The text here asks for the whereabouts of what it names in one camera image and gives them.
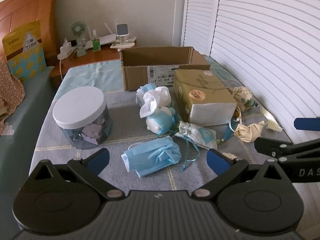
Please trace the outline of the cream cloth pouch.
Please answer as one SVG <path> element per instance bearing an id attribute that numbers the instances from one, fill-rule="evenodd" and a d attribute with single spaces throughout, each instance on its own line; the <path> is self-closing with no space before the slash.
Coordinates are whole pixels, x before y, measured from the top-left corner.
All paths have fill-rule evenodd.
<path id="1" fill-rule="evenodd" d="M 254 142 L 258 137 L 261 136 L 264 126 L 264 121 L 261 121 L 257 124 L 250 124 L 248 126 L 244 124 L 238 124 L 235 129 L 234 135 L 243 142 Z"/>

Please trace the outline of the light blue drawstring pouch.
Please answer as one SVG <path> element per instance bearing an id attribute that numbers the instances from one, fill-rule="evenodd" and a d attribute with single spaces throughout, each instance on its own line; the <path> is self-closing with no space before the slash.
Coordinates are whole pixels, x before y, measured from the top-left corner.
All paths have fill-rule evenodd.
<path id="1" fill-rule="evenodd" d="M 187 145 L 181 167 L 182 172 L 192 162 L 197 161 L 200 156 L 200 148 L 217 150 L 216 132 L 212 129 L 180 121 L 175 136 L 183 139 Z"/>

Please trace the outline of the blue surgical face mask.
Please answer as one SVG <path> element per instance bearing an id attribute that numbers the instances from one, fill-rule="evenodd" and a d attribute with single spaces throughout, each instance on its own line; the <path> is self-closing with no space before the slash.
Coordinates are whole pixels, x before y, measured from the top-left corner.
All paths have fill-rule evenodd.
<path id="1" fill-rule="evenodd" d="M 127 172 L 135 171 L 139 178 L 177 164 L 181 157 L 178 144 L 170 136 L 137 144 L 121 155 Z"/>

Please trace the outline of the blue white plush toy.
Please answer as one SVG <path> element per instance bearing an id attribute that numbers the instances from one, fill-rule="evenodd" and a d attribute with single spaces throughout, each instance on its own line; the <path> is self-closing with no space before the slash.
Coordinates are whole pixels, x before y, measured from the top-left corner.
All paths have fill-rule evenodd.
<path id="1" fill-rule="evenodd" d="M 154 113 L 146 117 L 147 130 L 156 135 L 163 135 L 176 125 L 176 111 L 171 107 L 158 107 Z"/>

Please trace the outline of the clear jar white lid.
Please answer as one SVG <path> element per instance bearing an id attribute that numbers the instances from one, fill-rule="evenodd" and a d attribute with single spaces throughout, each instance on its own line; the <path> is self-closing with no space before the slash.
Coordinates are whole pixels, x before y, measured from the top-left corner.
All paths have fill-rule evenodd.
<path id="1" fill-rule="evenodd" d="M 102 144 L 113 126 L 103 91 L 92 86 L 61 96 L 54 105 L 53 118 L 71 144 L 81 150 Z"/>

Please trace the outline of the blue grey plaid blanket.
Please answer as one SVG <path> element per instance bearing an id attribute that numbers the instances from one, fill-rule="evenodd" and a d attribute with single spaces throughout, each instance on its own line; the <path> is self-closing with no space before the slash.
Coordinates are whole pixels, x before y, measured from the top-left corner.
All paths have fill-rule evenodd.
<path id="1" fill-rule="evenodd" d="M 210 70 L 226 87 L 240 87 L 242 84 L 226 68 L 210 57 L 205 57 Z M 75 148 L 55 123 L 53 108 L 57 100 L 65 93 L 82 86 L 98 87 L 105 93 L 107 107 L 113 121 L 108 139 L 90 150 Z M 42 159 L 49 159 L 53 164 L 65 164 L 73 158 L 85 159 L 101 147 L 110 152 L 110 163 L 99 175 L 117 188 L 128 193 L 130 190 L 195 190 L 210 181 L 216 174 L 206 163 L 207 151 L 200 148 L 200 156 L 182 172 L 186 142 L 173 138 L 179 144 L 182 159 L 176 165 L 168 166 L 149 176 L 139 178 L 136 172 L 127 172 L 121 155 L 131 145 L 156 139 L 157 136 L 146 128 L 145 119 L 139 117 L 139 105 L 135 101 L 136 92 L 124 91 L 120 61 L 94 63 L 71 68 L 65 75 L 40 131 L 31 161 L 30 171 Z M 253 142 L 245 143 L 232 136 L 218 145 L 221 153 L 232 153 L 249 163 L 262 164 L 267 156 L 257 153 Z"/>

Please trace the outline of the wooden nightstand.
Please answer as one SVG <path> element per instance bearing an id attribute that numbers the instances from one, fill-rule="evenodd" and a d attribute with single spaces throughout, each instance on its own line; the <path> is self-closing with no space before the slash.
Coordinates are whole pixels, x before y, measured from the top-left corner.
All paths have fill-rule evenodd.
<path id="1" fill-rule="evenodd" d="M 86 64 L 92 64 L 96 62 L 119 60 L 120 54 L 116 49 L 111 49 L 111 46 L 104 45 L 99 51 L 93 51 L 89 49 L 86 51 L 85 56 L 77 57 L 76 52 L 73 52 L 71 56 L 57 63 L 53 70 L 50 72 L 50 81 L 55 89 L 58 89 L 62 79 L 66 75 L 69 69 Z"/>

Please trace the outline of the white louvered closet doors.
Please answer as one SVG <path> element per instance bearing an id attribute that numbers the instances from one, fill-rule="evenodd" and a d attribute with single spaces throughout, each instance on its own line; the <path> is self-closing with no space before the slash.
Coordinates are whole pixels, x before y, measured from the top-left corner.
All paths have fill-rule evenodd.
<path id="1" fill-rule="evenodd" d="M 319 117 L 319 0 L 185 0 L 181 45 L 223 65 L 293 142 L 319 138 L 294 127 Z"/>

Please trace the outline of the brown dotted cloth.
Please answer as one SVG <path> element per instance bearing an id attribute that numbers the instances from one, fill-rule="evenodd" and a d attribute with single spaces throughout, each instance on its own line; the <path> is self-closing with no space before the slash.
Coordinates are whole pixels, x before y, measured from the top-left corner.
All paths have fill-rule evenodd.
<path id="1" fill-rule="evenodd" d="M 25 97 L 21 81 L 9 70 L 7 60 L 1 56 L 0 62 L 1 133 L 5 120 L 11 116 Z"/>

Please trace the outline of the open cardboard box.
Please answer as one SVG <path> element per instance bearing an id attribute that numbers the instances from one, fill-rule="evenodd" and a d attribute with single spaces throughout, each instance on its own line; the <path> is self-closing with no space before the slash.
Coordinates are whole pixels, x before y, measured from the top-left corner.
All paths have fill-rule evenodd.
<path id="1" fill-rule="evenodd" d="M 172 86 L 175 70 L 208 70 L 210 64 L 193 47 L 141 47 L 120 51 L 124 88 L 134 91 L 153 83 Z"/>

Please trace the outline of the white power strip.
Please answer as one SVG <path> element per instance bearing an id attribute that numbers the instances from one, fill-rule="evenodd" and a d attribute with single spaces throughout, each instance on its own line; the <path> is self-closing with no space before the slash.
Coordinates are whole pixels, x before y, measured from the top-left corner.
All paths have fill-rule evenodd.
<path id="1" fill-rule="evenodd" d="M 76 47 L 73 47 L 71 42 L 67 41 L 65 38 L 63 45 L 60 47 L 60 53 L 57 55 L 57 59 L 64 60 L 68 58 L 75 49 Z"/>

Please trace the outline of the green small bottle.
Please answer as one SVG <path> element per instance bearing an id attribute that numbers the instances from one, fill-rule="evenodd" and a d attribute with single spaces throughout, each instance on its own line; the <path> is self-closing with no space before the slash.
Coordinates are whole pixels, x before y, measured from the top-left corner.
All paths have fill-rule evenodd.
<path id="1" fill-rule="evenodd" d="M 92 31 L 92 46 L 93 46 L 93 51 L 96 52 L 96 51 L 99 51 L 101 48 L 100 48 L 100 39 L 99 37 L 97 36 L 97 32 L 95 29 L 93 29 Z"/>

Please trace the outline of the white remote control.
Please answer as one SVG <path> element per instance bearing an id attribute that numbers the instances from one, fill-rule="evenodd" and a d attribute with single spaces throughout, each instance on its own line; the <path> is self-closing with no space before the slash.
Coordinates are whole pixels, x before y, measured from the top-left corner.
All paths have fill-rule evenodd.
<path id="1" fill-rule="evenodd" d="M 118 44 L 113 44 L 110 46 L 111 49 L 126 49 L 126 48 L 132 48 L 135 46 L 135 42 L 130 42 L 130 43 L 118 43 Z"/>

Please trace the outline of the white wifi router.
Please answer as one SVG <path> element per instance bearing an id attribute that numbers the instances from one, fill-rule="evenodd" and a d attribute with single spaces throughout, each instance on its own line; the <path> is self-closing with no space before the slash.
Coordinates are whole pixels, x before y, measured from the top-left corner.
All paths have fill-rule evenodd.
<path id="1" fill-rule="evenodd" d="M 111 44 L 116 40 L 117 35 L 111 30 L 111 28 L 108 26 L 107 23 L 104 23 L 104 25 L 107 28 L 110 35 L 98 37 L 95 29 L 91 30 L 90 27 L 87 27 L 87 30 L 89 33 L 89 40 L 87 41 L 87 43 L 85 45 L 86 50 L 93 49 L 93 42 L 94 41 L 99 41 L 100 45 L 102 46 L 105 44 Z"/>

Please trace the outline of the wooden headboard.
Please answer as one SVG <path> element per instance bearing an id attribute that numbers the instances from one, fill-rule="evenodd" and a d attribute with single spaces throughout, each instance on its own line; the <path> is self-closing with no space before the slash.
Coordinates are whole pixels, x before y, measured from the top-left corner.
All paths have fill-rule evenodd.
<path id="1" fill-rule="evenodd" d="M 1 2 L 1 38 L 20 25 L 39 20 L 46 64 L 56 65 L 60 42 L 56 26 L 55 2 L 56 0 L 4 0 Z"/>

